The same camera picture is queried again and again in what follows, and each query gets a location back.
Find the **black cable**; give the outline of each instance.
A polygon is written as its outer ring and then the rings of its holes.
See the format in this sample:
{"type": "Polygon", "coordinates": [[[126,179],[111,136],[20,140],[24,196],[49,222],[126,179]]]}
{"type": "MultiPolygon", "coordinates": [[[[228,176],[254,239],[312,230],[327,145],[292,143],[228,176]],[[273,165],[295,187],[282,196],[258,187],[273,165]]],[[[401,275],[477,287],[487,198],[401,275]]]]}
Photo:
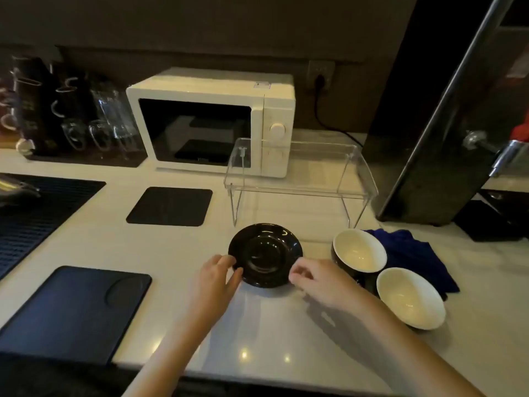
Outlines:
{"type": "Polygon", "coordinates": [[[347,131],[342,131],[338,128],[334,128],[332,126],[325,125],[321,122],[320,118],[318,117],[318,101],[320,99],[320,94],[322,92],[323,87],[325,86],[325,78],[323,75],[318,75],[316,80],[314,81],[314,117],[316,118],[316,121],[323,126],[326,130],[334,131],[334,132],[340,132],[346,136],[348,136],[350,139],[352,139],[354,142],[356,142],[360,147],[363,147],[363,145],[356,139],[353,135],[348,133],[347,131]]]}

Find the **microwave window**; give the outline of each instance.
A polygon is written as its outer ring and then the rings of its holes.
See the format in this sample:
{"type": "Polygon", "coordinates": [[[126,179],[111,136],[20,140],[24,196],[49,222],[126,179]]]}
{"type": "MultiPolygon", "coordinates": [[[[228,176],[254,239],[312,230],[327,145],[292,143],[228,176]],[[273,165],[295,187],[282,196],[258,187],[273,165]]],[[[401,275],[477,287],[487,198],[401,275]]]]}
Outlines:
{"type": "MultiPolygon", "coordinates": [[[[251,134],[248,106],[155,99],[139,102],[158,160],[227,166],[235,140],[251,134]]],[[[250,152],[245,167],[250,167],[250,152]]]]}

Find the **blue cloth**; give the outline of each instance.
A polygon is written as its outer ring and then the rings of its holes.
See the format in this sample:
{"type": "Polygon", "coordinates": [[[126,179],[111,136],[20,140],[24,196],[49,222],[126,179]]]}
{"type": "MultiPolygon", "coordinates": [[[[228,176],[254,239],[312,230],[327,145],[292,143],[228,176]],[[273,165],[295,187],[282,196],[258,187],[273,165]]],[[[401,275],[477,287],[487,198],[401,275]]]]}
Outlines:
{"type": "Polygon", "coordinates": [[[386,232],[383,229],[367,230],[386,249],[388,261],[385,268],[403,267],[428,280],[446,300],[446,293],[458,293],[459,287],[446,270],[446,266],[427,242],[413,238],[408,230],[386,232]]]}

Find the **left hand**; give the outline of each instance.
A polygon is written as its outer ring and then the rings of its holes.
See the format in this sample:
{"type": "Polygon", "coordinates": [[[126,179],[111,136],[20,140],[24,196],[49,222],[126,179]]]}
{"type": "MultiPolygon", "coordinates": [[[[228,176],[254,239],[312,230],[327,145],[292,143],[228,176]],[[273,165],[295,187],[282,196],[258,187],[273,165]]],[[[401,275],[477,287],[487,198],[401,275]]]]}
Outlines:
{"type": "Polygon", "coordinates": [[[228,269],[234,264],[233,256],[217,254],[202,265],[193,290],[189,315],[204,326],[213,327],[221,318],[241,284],[242,267],[226,283],[228,269]]]}

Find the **power outlet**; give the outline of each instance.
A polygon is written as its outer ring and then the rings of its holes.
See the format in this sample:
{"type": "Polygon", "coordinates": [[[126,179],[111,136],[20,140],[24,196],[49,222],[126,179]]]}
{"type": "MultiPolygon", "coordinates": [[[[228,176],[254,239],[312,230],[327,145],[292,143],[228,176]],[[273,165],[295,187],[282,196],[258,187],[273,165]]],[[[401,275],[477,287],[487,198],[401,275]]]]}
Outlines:
{"type": "Polygon", "coordinates": [[[325,78],[325,86],[323,89],[329,90],[335,65],[334,61],[310,60],[307,69],[307,89],[314,89],[314,81],[318,75],[323,75],[325,78]]]}

